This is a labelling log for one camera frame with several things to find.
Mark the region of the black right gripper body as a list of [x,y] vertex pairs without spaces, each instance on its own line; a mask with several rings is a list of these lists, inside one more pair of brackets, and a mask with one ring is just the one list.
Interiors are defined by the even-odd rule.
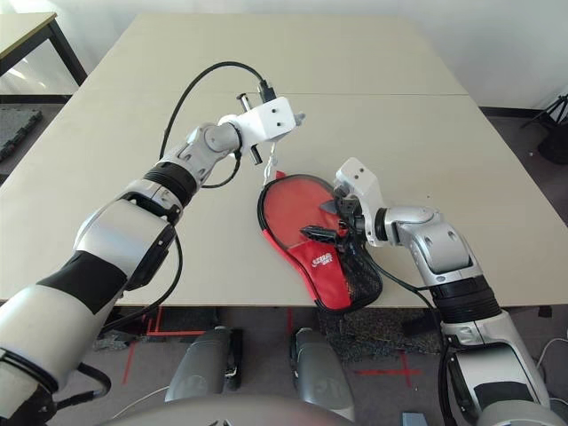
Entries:
[[365,218],[357,198],[336,196],[335,200],[351,202],[349,213],[337,213],[340,218],[340,228],[346,231],[341,237],[338,248],[340,251],[361,251],[366,248],[367,232],[365,230]]

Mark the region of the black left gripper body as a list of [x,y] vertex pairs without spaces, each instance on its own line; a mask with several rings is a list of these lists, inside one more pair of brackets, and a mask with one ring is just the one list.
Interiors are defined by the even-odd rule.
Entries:
[[[249,104],[249,98],[246,93],[241,93],[240,95],[237,96],[237,99],[240,101],[241,107],[244,112],[248,112],[251,109],[251,106]],[[263,162],[260,153],[257,151],[256,145],[251,145],[249,147],[249,154],[251,161],[255,165],[259,165]]]

